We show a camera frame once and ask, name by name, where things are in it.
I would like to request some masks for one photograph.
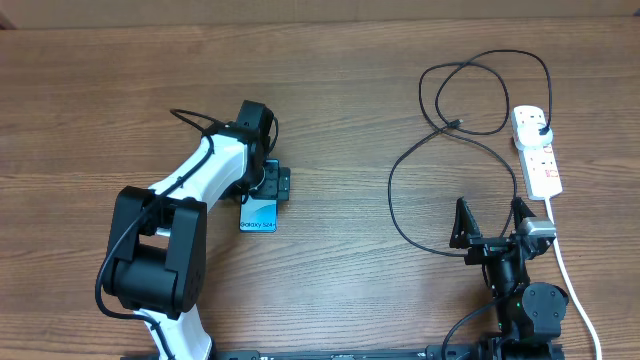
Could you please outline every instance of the white object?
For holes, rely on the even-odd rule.
[[[541,135],[540,129],[547,126],[542,109],[531,105],[520,105],[511,113],[513,139],[518,150],[539,148],[550,145],[553,140],[553,130]]]
[[[204,331],[200,322],[198,308],[194,305],[189,312],[180,314],[178,320],[171,320],[163,313],[140,309],[135,314],[147,315],[158,322],[162,328],[169,350],[176,360],[207,360],[213,347],[211,337]],[[160,345],[160,338],[156,331],[151,330],[151,324],[145,321],[147,328],[153,336],[160,360],[167,360],[168,356]]]
[[[234,182],[242,178],[247,171],[249,153],[247,145],[235,138],[214,135],[212,136],[214,153],[206,163],[193,174],[185,183],[175,189],[168,197],[173,199],[194,198],[207,203],[207,212],[218,201],[222,193]],[[209,141],[206,138],[200,140],[198,149],[180,167],[162,181],[149,187],[159,194],[178,181],[197,164],[209,150]],[[158,235],[170,236],[169,229],[158,228]]]
[[[536,121],[536,117],[537,119],[543,120],[534,126],[533,123]],[[513,140],[519,150],[522,173],[529,198],[531,200],[544,200],[547,216],[555,224],[550,199],[562,192],[562,184],[560,182],[560,174],[558,173],[558,165],[553,153],[553,148],[551,147],[551,140],[553,139],[551,129],[549,129],[547,135],[540,135],[539,128],[541,124],[545,123],[544,113],[541,109],[533,106],[516,107],[513,110],[511,119],[513,125]],[[564,265],[564,260],[562,259],[557,234],[556,240],[553,243],[553,249],[556,253],[558,266],[560,267],[562,278],[567,285],[571,299],[593,338],[596,359],[602,360],[600,339],[573,288],[573,284]]]

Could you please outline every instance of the power strip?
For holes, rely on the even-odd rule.
[[[553,133],[549,130],[547,134],[541,135],[538,130],[545,124],[544,112],[535,106],[518,106],[513,109],[511,114],[511,124],[513,125],[513,140],[520,155],[522,173],[527,185],[529,199],[544,200],[547,216],[555,223],[551,210],[551,198],[562,192],[562,183],[560,182],[560,173],[558,173],[558,164],[551,147]],[[556,240],[553,242],[553,250],[556,253],[558,267],[573,303],[593,338],[596,359],[602,360],[600,339],[573,289],[571,279],[562,259],[557,235]]]

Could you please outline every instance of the wooden table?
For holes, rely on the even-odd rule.
[[[141,323],[106,318],[94,303],[114,199],[126,185],[165,177],[196,148],[199,134],[169,108],[234,120],[244,99],[280,119],[274,155],[291,167],[293,190],[275,234],[240,234],[232,202],[208,218],[199,309],[218,347],[440,343],[489,293],[479,267],[398,235],[387,178],[430,131],[417,103],[420,73],[494,48],[534,52],[551,68],[565,187],[553,204],[565,261],[605,358],[638,358],[639,36],[634,18],[0,32],[0,358],[113,359],[153,349]],[[503,75],[512,106],[546,109],[534,60],[482,63]],[[446,75],[427,80],[430,113]],[[504,116],[504,99],[492,75],[469,69],[444,91],[442,108],[467,128],[489,129]],[[514,166],[526,196],[510,132],[479,140]],[[437,138],[398,169],[394,191],[409,236],[445,250],[462,195],[485,235],[497,235],[511,180],[486,153]],[[529,269],[533,281],[565,287],[552,252]],[[590,358],[573,306],[562,325],[568,358]],[[453,342],[495,329],[486,314]]]

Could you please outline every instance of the white cable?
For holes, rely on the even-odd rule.
[[[547,216],[549,216],[551,222],[555,224],[556,221],[553,219],[553,211],[551,211],[551,200],[548,197],[544,199],[544,205],[547,208]],[[578,309],[580,316],[582,316],[582,320],[584,320],[584,323],[587,325],[587,328],[591,333],[591,337],[593,338],[593,344],[596,348],[596,360],[602,360],[602,348],[600,347],[600,339],[598,338],[598,334],[596,333],[596,329],[593,327],[591,320],[589,320],[589,316],[587,316],[586,311],[584,311],[584,308],[582,308],[580,301],[578,301],[578,295],[576,295],[576,292],[573,289],[573,285],[571,284],[571,280],[569,279],[569,274],[567,273],[567,268],[564,266],[564,260],[562,260],[560,244],[558,243],[558,234],[556,234],[556,241],[553,242],[553,250],[556,253],[558,266],[560,267],[562,278],[564,279],[564,282],[569,289],[569,294],[571,294],[571,299],[573,300],[573,303]]]

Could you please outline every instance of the wooden surface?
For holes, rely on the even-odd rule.
[[[18,29],[632,16],[640,0],[0,0]]]
[[[274,152],[293,173],[275,234],[238,233],[238,206],[209,216],[199,309],[221,349],[419,348],[440,343],[489,300],[479,267],[424,253],[394,229],[387,178],[430,130],[417,103],[423,69],[493,48],[532,51],[553,75],[555,149],[565,192],[553,201],[565,261],[605,359],[640,352],[640,22],[482,20],[0,32],[0,358],[115,359],[152,350],[140,323],[102,316],[93,284],[116,194],[172,172],[199,134],[180,107],[233,120],[244,99],[280,119]],[[535,61],[482,60],[512,105],[546,108]],[[429,111],[445,71],[425,86]],[[443,111],[489,129],[499,83],[465,70]],[[514,166],[510,125],[482,137]],[[396,172],[400,224],[446,249],[465,195],[486,235],[508,212],[511,181],[489,155],[438,138]],[[544,214],[540,203],[532,209]],[[534,281],[564,286],[553,253]],[[109,299],[110,306],[117,302]],[[488,314],[454,342],[495,330]],[[592,356],[571,306],[569,359]]]

